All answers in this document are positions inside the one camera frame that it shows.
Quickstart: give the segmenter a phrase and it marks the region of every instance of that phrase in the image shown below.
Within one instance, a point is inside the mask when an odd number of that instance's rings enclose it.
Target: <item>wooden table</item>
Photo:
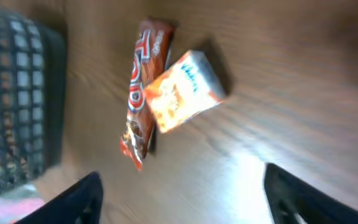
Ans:
[[[240,223],[251,172],[241,158],[251,153],[358,209],[357,0],[0,4],[67,24],[63,162],[38,180],[45,198],[97,169],[106,223]],[[138,173],[117,140],[147,15],[179,23],[172,59],[213,40],[232,88],[221,106],[160,135]]]

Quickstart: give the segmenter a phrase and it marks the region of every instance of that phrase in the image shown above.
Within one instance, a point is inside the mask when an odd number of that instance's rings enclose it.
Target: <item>black basket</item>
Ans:
[[[57,33],[0,9],[0,193],[60,155],[65,61]]]

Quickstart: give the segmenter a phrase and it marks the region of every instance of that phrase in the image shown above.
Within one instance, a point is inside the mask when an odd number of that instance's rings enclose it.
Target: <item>brown candy wrapper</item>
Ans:
[[[172,25],[162,21],[147,19],[140,23],[129,86],[126,130],[119,140],[122,153],[134,161],[138,170],[142,169],[142,159],[149,150],[155,128],[143,89],[165,71],[174,31]]]

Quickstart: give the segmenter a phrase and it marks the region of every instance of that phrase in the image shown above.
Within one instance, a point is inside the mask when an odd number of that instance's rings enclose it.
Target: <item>table surface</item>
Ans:
[[[63,162],[37,182],[46,198],[97,169],[105,209],[119,223],[236,222],[247,188],[237,182],[252,173],[240,169],[242,158],[252,154],[358,209],[357,0],[0,4],[67,25]],[[148,15],[177,22],[172,61],[211,43],[231,93],[160,135],[156,156],[137,173],[117,140],[134,42]]]

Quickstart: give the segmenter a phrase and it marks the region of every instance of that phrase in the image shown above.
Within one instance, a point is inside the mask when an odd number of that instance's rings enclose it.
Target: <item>snack package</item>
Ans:
[[[165,71],[174,31],[173,26],[162,21],[147,19],[140,23],[129,86],[126,130],[119,141],[121,151],[132,158],[138,170],[142,169],[142,159],[149,150],[155,127],[143,89]]]
[[[189,50],[144,90],[161,133],[214,107],[226,96],[204,53]]]

